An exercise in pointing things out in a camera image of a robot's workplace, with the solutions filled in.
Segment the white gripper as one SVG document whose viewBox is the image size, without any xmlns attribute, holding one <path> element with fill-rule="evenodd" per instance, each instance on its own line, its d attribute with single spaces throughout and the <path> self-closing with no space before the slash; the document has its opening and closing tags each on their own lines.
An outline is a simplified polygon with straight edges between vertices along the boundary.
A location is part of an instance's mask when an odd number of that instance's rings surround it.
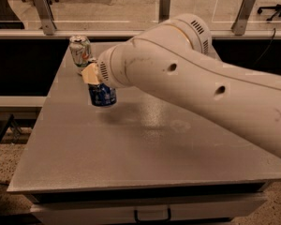
<svg viewBox="0 0 281 225">
<path fill-rule="evenodd" d="M 108 48 L 98 57 L 97 64 L 91 63 L 88 65 L 81 72 L 83 81 L 88 84 L 97 85 L 100 84 L 101 80 L 112 88 L 128 87 L 128 79 L 124 72 L 119 48 L 119 45 Z"/>
</svg>

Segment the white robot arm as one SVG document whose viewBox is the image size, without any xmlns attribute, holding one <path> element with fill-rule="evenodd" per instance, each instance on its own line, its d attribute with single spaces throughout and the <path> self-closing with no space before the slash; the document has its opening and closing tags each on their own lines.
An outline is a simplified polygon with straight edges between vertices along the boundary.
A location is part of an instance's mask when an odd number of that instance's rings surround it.
<svg viewBox="0 0 281 225">
<path fill-rule="evenodd" d="M 81 74 L 90 84 L 135 86 L 281 158 L 281 76 L 224 63 L 211 48 L 207 24 L 183 14 L 107 49 Z"/>
</svg>

